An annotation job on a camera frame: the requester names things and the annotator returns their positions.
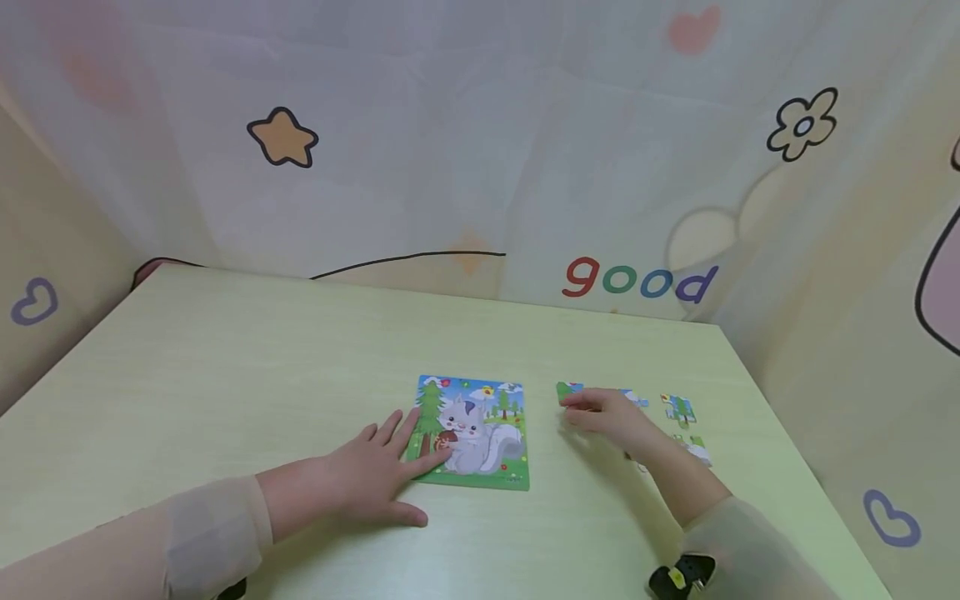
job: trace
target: finger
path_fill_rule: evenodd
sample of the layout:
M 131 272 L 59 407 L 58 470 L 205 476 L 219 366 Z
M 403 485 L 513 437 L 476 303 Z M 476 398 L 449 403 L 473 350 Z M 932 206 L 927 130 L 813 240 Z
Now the finger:
M 571 394 L 560 401 L 561 406 L 586 405 L 592 408 L 603 410 L 616 402 L 620 397 L 626 399 L 623 394 L 617 390 L 604 390 L 602 388 L 586 388 L 582 392 Z
M 414 477 L 419 477 L 424 473 L 430 472 L 434 468 L 442 465 L 446 459 L 453 454 L 453 448 L 442 448 L 436 452 L 419 457 L 416 461 L 410 461 L 403 464 L 403 480 L 409 481 Z
M 387 420 L 383 421 L 383 426 L 376 432 L 376 435 L 373 436 L 373 441 L 380 445 L 387 445 L 387 442 L 393 437 L 394 429 L 396 429 L 396 424 L 400 422 L 401 417 L 403 417 L 403 411 L 397 410 L 391 413 Z
M 420 408 L 418 407 L 407 414 L 407 418 L 403 421 L 399 430 L 390 439 L 390 449 L 396 452 L 396 456 L 399 456 L 403 453 L 403 450 L 407 449 L 407 445 L 410 443 L 410 436 L 413 435 L 414 426 L 417 425 L 417 419 L 419 418 Z
M 603 417 L 599 413 L 567 408 L 564 419 L 578 429 L 584 431 L 599 431 L 603 424 Z
M 386 518 L 396 525 L 408 527 L 426 527 L 426 513 L 413 504 L 406 502 L 391 502 L 387 506 Z
M 359 434 L 357 434 L 356 439 L 360 440 L 361 442 L 369 442 L 375 433 L 376 423 L 371 423 L 364 427 Z

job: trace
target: left hand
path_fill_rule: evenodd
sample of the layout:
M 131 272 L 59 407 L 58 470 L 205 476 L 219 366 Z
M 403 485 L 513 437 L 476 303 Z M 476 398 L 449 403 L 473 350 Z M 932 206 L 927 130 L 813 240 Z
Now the left hand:
M 408 481 L 438 467 L 450 458 L 441 448 L 410 463 L 401 463 L 420 416 L 415 408 L 399 429 L 403 411 L 394 411 L 379 429 L 367 425 L 360 435 L 324 456 L 330 484 L 339 497 L 338 511 L 362 521 L 426 527 L 424 511 L 394 500 Z

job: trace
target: letter d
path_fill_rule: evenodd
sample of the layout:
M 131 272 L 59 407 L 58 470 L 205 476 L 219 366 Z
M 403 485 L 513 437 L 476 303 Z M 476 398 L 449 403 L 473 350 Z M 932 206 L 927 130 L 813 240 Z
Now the letter d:
M 710 267 L 710 270 L 707 271 L 706 275 L 691 275 L 681 280 L 681 282 L 677 284 L 677 298 L 684 302 L 699 304 L 700 300 L 704 299 L 704 294 L 707 292 L 710 282 L 713 281 L 713 276 L 717 274 L 719 269 L 719 265 L 713 265 Z M 699 283 L 700 287 L 697 288 L 695 293 L 690 294 L 686 291 L 686 286 L 693 285 L 694 283 Z

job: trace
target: table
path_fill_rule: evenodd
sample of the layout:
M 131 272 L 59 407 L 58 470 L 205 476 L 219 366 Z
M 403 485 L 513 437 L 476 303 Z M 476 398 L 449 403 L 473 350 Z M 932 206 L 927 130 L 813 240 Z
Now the table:
M 619 598 L 681 532 L 649 475 L 560 429 L 558 380 L 686 396 L 714 471 L 844 598 L 889 598 L 720 329 L 164 266 L 0 419 L 0 565 L 215 478 L 326 453 L 423 373 L 520 382 L 529 492 L 416 484 L 425 530 L 317 528 L 249 598 Z

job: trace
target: beige sleeve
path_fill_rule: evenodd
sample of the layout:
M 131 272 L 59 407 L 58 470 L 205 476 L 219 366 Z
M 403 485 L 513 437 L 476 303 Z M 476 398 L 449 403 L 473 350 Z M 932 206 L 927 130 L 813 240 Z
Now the beige sleeve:
M 0 598 L 208 600 L 273 543 L 255 477 L 201 486 L 0 570 Z
M 710 600 L 777 600 L 837 595 L 760 511 L 733 496 L 686 527 L 683 552 L 709 554 Z

